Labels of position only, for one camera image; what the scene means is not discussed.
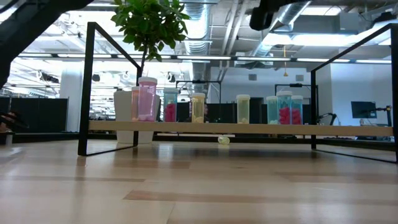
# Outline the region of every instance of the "plastic container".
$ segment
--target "plastic container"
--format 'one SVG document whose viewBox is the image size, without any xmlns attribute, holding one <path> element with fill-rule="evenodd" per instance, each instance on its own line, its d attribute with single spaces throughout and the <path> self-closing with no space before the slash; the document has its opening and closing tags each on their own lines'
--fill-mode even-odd
<svg viewBox="0 0 398 224">
<path fill-rule="evenodd" d="M 138 99 L 139 86 L 136 86 L 131 91 L 131 121 L 138 121 Z"/>
<path fill-rule="evenodd" d="M 203 123 L 205 117 L 205 97 L 204 93 L 194 93 L 192 95 L 192 122 Z"/>
<path fill-rule="evenodd" d="M 155 121 L 155 102 L 157 79 L 141 77 L 139 83 L 138 120 Z"/>
<path fill-rule="evenodd" d="M 292 95 L 291 91 L 280 91 L 276 93 L 278 97 L 279 124 L 292 124 L 290 115 Z"/>
<path fill-rule="evenodd" d="M 249 124 L 250 121 L 250 96 L 236 96 L 238 102 L 238 124 Z"/>
<path fill-rule="evenodd" d="M 266 100 L 268 124 L 279 124 L 278 97 L 268 96 Z"/>
<path fill-rule="evenodd" d="M 165 122 L 177 121 L 177 95 L 178 89 L 165 88 L 163 90 L 164 104 L 163 104 L 163 117 Z"/>
<path fill-rule="evenodd" d="M 303 96 L 292 96 L 292 124 L 303 124 Z"/>
</svg>

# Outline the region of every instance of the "wooden plank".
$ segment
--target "wooden plank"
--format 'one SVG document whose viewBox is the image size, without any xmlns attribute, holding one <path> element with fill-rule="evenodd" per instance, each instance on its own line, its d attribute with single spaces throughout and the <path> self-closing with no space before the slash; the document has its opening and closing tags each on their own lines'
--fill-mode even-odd
<svg viewBox="0 0 398 224">
<path fill-rule="evenodd" d="M 161 131 L 181 133 L 299 134 L 319 136 L 393 136 L 391 127 L 318 126 L 219 123 L 158 123 L 132 121 L 90 121 L 90 130 Z"/>
</svg>

